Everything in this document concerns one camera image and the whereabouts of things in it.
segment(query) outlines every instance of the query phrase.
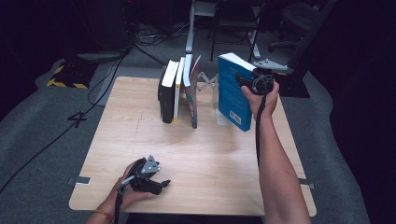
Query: forearm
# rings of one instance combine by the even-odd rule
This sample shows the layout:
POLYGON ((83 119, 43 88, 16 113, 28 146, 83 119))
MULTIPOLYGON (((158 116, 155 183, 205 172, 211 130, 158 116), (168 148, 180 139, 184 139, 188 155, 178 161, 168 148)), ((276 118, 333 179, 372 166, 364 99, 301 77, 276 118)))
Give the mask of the forearm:
POLYGON ((266 223, 310 223, 298 177, 270 116, 262 116, 260 184, 266 223))
MULTIPOLYGON (((117 198, 117 190, 114 187, 110 191, 106 199, 101 204, 99 204, 96 210, 105 212, 106 214, 111 216, 112 220, 114 220, 116 198, 117 198)), ((106 219, 105 215, 97 212, 92 213, 90 218, 86 221, 86 224, 102 224, 102 223, 108 224, 110 223, 110 221, 106 219)))

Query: black equipment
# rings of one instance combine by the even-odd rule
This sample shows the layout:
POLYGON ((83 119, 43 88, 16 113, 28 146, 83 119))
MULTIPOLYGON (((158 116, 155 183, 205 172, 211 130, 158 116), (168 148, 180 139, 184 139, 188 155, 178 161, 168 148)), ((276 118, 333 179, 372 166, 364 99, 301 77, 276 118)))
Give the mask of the black equipment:
POLYGON ((117 199, 116 209, 114 212, 114 223, 119 223, 120 217, 120 205, 122 204, 122 195, 125 193, 126 187, 131 185, 135 191, 151 192, 159 195, 163 188, 166 188, 171 180, 165 180, 162 183, 158 183, 150 180, 157 172, 161 170, 159 162, 154 160, 154 157, 150 155, 148 159, 142 158, 137 160, 129 170, 128 175, 120 183, 117 188, 117 199))
POLYGON ((235 79, 242 86, 247 86, 256 95, 266 95, 274 87, 274 75, 271 69, 255 68, 251 73, 251 79, 239 75, 235 79))

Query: metal bracket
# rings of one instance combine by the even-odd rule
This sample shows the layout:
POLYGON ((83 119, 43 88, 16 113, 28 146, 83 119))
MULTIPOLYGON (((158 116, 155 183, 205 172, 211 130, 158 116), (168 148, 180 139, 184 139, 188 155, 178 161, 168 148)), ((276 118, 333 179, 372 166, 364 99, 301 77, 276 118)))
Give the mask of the metal bracket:
POLYGON ((254 62, 253 65, 255 65, 256 67, 273 69, 273 70, 281 70, 281 71, 286 71, 289 69, 287 65, 282 65, 280 63, 274 63, 268 59, 265 59, 264 61, 261 61, 261 62, 254 62))
POLYGON ((76 184, 89 185, 90 183, 91 183, 91 178, 86 176, 78 176, 77 178, 69 177, 66 180, 66 184, 70 186, 75 186, 76 184))
POLYGON ((205 84, 203 86, 198 86, 197 84, 197 90, 198 91, 202 91, 204 88, 206 88, 207 86, 210 87, 212 90, 214 90, 216 88, 216 85, 219 82, 218 79, 218 75, 215 75, 214 77, 212 77, 211 79, 209 79, 204 72, 201 72, 200 74, 198 74, 198 78, 203 78, 205 81, 205 84))
POLYGON ((154 157, 152 155, 149 155, 145 165, 142 168, 141 173, 150 174, 150 173, 159 172, 160 170, 161 168, 160 166, 158 166, 158 163, 154 160, 154 157))
POLYGON ((298 180, 300 181, 300 184, 307 185, 310 189, 315 189, 315 185, 313 183, 309 183, 307 179, 298 178, 298 180))
POLYGON ((131 176, 129 176, 128 178, 126 178, 126 179, 124 179, 124 180, 122 180, 122 182, 120 183, 120 185, 119 185, 119 187, 117 188, 117 192, 120 194, 120 195, 123 195, 124 193, 125 193, 125 186, 127 186, 128 184, 129 184, 129 182, 131 181, 131 180, 133 180, 134 179, 134 175, 131 175, 131 176))

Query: black book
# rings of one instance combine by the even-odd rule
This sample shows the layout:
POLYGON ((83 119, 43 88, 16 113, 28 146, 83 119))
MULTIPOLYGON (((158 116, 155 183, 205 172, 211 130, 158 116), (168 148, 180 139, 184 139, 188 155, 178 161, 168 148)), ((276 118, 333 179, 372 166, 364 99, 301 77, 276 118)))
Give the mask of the black book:
POLYGON ((178 62, 169 61, 158 88, 161 116, 164 123, 172 123, 174 116, 177 68, 178 62))

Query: blue book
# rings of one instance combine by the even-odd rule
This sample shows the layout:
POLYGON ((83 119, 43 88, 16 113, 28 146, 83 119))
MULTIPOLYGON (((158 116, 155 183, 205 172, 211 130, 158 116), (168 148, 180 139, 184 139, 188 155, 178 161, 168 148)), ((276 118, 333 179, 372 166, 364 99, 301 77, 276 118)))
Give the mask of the blue book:
POLYGON ((242 131, 250 130, 251 110, 235 76, 251 79, 256 68, 234 53, 221 54, 219 65, 219 111, 242 131))

